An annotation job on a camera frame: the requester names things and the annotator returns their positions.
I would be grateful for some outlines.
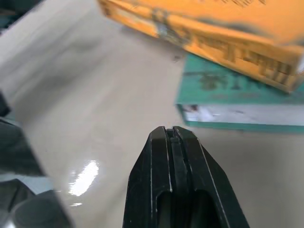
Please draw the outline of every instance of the black plastic object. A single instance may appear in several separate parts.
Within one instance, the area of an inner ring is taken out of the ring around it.
[[[0,171],[44,175],[22,129],[6,118],[0,118]]]
[[[0,92],[0,116],[5,117],[9,113],[10,113],[10,108],[6,103],[4,96]]]
[[[34,193],[18,179],[0,182],[0,227],[4,226],[14,206],[33,196]]]
[[[228,178],[193,132],[152,131],[128,183],[123,228],[248,228]]]
[[[70,228],[54,191],[43,192],[18,204],[11,212],[16,228]]]
[[[41,0],[0,0],[0,29],[8,28]]]

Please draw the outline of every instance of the blurred object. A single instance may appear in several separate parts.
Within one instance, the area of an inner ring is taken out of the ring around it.
[[[33,196],[34,193],[17,179],[0,182],[0,227],[8,222],[14,206]]]
[[[98,1],[113,20],[281,90],[304,80],[303,1]]]
[[[71,227],[52,190],[19,203],[12,210],[10,219],[7,224],[15,228]]]
[[[4,32],[11,24],[37,5],[41,0],[0,0],[0,29]]]
[[[123,228],[249,228],[225,172],[182,127],[153,130],[129,177]]]
[[[0,118],[0,138],[0,171],[43,175],[20,127]]]
[[[304,133],[304,85],[288,95],[193,54],[176,105],[189,126]]]

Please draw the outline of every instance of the teal book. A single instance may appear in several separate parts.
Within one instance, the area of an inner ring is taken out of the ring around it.
[[[304,85],[287,94],[193,54],[176,106],[189,126],[304,132]]]

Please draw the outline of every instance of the beige floor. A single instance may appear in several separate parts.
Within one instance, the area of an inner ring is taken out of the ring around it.
[[[1,89],[76,227],[122,226],[149,132],[182,125],[184,57],[103,18],[93,0],[47,0],[0,38]],[[192,130],[252,228],[304,227],[304,136]]]

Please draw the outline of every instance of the book cover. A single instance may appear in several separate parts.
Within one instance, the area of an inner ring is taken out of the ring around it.
[[[278,89],[304,80],[304,2],[98,1],[113,20]]]
[[[188,54],[176,105],[190,126],[303,130],[304,85],[292,94]]]

